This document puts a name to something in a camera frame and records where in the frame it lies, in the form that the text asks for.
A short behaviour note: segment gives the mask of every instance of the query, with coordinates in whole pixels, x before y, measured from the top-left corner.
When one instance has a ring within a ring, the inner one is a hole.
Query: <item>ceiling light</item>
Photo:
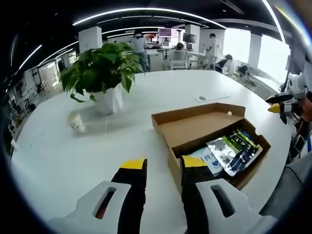
[[[31,57],[32,55],[34,55],[35,52],[37,52],[37,50],[40,49],[41,47],[42,47],[42,45],[38,46],[38,47],[25,59],[25,61],[19,66],[19,70],[21,69],[22,66],[24,66],[24,64],[28,61],[28,59],[30,59],[30,57]]]
[[[182,28],[182,27],[185,27],[185,24],[179,24],[179,25],[176,25],[176,26],[173,26],[172,28]]]
[[[85,22],[87,20],[91,20],[93,18],[99,17],[99,16],[105,16],[105,15],[108,15],[108,14],[113,14],[113,13],[118,13],[118,12],[126,12],[126,11],[163,11],[163,12],[177,13],[177,14],[182,14],[182,15],[186,15],[186,16],[195,17],[195,18],[198,18],[198,19],[210,22],[210,23],[214,23],[215,25],[218,25],[219,27],[226,29],[225,26],[223,26],[223,25],[221,25],[221,24],[219,24],[217,22],[214,22],[214,21],[212,21],[210,19],[201,17],[201,16],[197,16],[197,15],[194,15],[194,14],[191,14],[191,13],[187,13],[187,12],[183,12],[183,11],[164,9],[164,8],[153,8],[153,7],[125,8],[125,9],[119,9],[119,10],[114,10],[114,11],[107,11],[107,12],[103,12],[103,13],[100,13],[100,14],[96,14],[96,15],[93,15],[93,16],[81,19],[81,20],[73,23],[73,26],[78,25],[78,24],[80,24],[82,22]]]
[[[60,57],[60,56],[62,56],[62,55],[65,55],[65,54],[67,54],[68,52],[70,52],[70,51],[72,51],[72,50],[73,50],[73,48],[70,49],[70,50],[65,51],[64,53],[61,53],[60,55],[56,56],[55,58],[57,59],[58,57]]]
[[[107,34],[107,33],[113,33],[113,32],[118,32],[118,31],[124,31],[124,30],[130,30],[130,29],[139,29],[139,28],[164,28],[164,27],[133,27],[133,28],[121,28],[121,29],[116,29],[112,31],[107,31],[102,34]]]
[[[227,5],[229,8],[231,8],[234,11],[236,11],[240,15],[244,15],[245,14],[241,9],[239,9],[236,5],[231,3],[229,0],[222,0],[222,3]]]
[[[162,19],[171,19],[171,20],[175,20],[175,21],[179,21],[179,22],[184,22],[185,21],[185,22],[190,22],[190,23],[193,23],[193,24],[205,26],[204,24],[197,23],[197,22],[194,22],[194,21],[190,21],[190,20],[187,20],[187,19],[179,19],[179,18],[168,17],[168,16],[125,16],[125,17],[121,17],[121,18],[114,18],[114,19],[104,20],[104,21],[98,22],[97,24],[101,24],[101,23],[109,22],[109,21],[113,21],[113,20],[123,20],[123,19],[128,19],[128,18],[162,18]]]
[[[18,35],[15,34],[15,37],[14,37],[14,40],[13,40],[13,43],[12,43],[12,48],[11,48],[11,66],[12,66],[12,63],[13,63],[13,53],[14,53],[15,44],[16,44],[17,40],[18,40]]]
[[[78,41],[76,41],[76,42],[74,42],[74,43],[71,43],[71,44],[69,44],[69,45],[66,45],[65,47],[63,47],[63,48],[59,49],[58,51],[54,52],[54,53],[51,54],[49,57],[46,57],[41,63],[39,63],[39,66],[40,66],[41,64],[43,64],[45,61],[47,61],[47,60],[48,60],[50,57],[52,57],[53,55],[57,54],[58,52],[62,51],[63,49],[66,49],[67,47],[72,46],[72,45],[74,45],[74,44],[76,44],[76,43],[78,43]]]
[[[274,14],[270,4],[268,3],[267,0],[262,0],[263,4],[267,7],[269,13],[271,14],[276,26],[277,26],[277,29],[279,31],[279,34],[281,35],[281,38],[282,38],[282,42],[286,43],[285,41],[285,37],[284,37],[284,34],[283,34],[283,31],[282,31],[282,28],[281,28],[281,25],[279,24],[277,18],[276,18],[276,15]]]
[[[119,37],[119,36],[124,36],[124,35],[133,35],[134,33],[123,33],[123,34],[117,34],[117,35],[113,35],[113,36],[108,36],[107,38],[115,38],[115,37]]]

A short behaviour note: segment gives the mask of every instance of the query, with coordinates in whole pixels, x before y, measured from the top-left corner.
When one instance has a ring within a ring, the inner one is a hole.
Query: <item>white table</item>
[[[153,56],[153,55],[158,55],[158,54],[160,54],[160,52],[158,51],[159,49],[157,49],[157,50],[152,50],[152,49],[150,49],[150,50],[145,50],[146,51],[146,54],[147,55],[149,55],[149,56]]]
[[[203,57],[206,56],[206,54],[196,51],[189,51],[189,54],[194,56],[203,56]]]
[[[254,92],[263,99],[280,93],[278,84],[271,79],[255,76],[254,74],[251,74],[250,79],[258,84]]]
[[[32,113],[17,141],[12,169],[21,191],[44,219],[62,217],[77,200],[103,180],[111,180],[120,165],[148,159],[146,204],[141,233],[183,233],[186,219],[180,195],[167,167],[166,144],[152,127],[151,114],[216,102],[208,98],[230,95],[218,102],[246,107],[246,118],[270,143],[258,172],[242,192],[259,212],[268,201],[286,162],[291,129],[269,105],[234,80],[215,71],[180,70],[136,75],[124,108],[107,117],[94,112],[91,101],[77,103],[66,94],[55,96]],[[66,118],[79,110],[87,132],[77,136]]]

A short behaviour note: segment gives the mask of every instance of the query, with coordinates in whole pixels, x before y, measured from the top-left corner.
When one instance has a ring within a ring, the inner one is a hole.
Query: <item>black ceiling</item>
[[[79,31],[95,25],[100,26],[102,31],[105,32],[127,27],[172,27],[182,24],[177,20],[160,18],[120,19],[97,24],[104,20],[126,16],[152,15],[181,18],[203,23],[211,28],[219,28],[216,25],[197,18],[182,16],[175,13],[154,11],[116,13],[91,19],[77,26],[72,25],[75,21],[85,17],[115,9],[133,7],[168,8],[193,13],[208,19],[234,18],[254,20],[275,26],[271,15],[261,0],[230,0],[230,3],[239,8],[243,14],[239,14],[233,10],[228,4],[225,4],[224,1],[225,0],[180,0],[173,3],[173,1],[169,0],[54,0],[45,2],[29,0],[22,3],[6,2],[7,9],[5,10],[3,8],[2,15],[0,16],[1,22],[3,23],[2,35],[5,37],[4,43],[1,44],[0,51],[3,59],[0,79],[4,81],[6,77],[15,73],[26,57],[37,48],[38,45],[42,44],[42,47],[21,68],[17,73],[16,79],[21,77],[24,70],[38,65],[38,63],[55,51],[77,41]],[[292,29],[286,20],[275,9],[274,12],[282,28],[291,32]]]

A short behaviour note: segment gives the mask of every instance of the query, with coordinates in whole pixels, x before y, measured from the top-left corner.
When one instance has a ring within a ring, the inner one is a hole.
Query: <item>box lid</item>
[[[245,116],[245,107],[212,103],[152,115],[154,128],[169,148],[225,128]]]

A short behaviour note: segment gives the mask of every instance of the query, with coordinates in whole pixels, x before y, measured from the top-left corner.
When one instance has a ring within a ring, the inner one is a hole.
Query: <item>white pillar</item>
[[[181,40],[181,30],[177,31],[177,42],[183,43],[182,40]]]
[[[68,54],[62,55],[62,59],[64,61],[64,66],[65,68],[69,67],[69,58],[68,58]]]
[[[262,36],[251,34],[248,64],[253,68],[258,68]]]
[[[186,25],[185,26],[185,33],[193,34],[196,36],[196,42],[192,44],[192,48],[195,52],[199,50],[199,37],[200,37],[200,27],[196,25]]]
[[[89,49],[100,48],[103,44],[101,33],[102,29],[97,26],[79,32],[78,38],[80,53],[83,53]]]

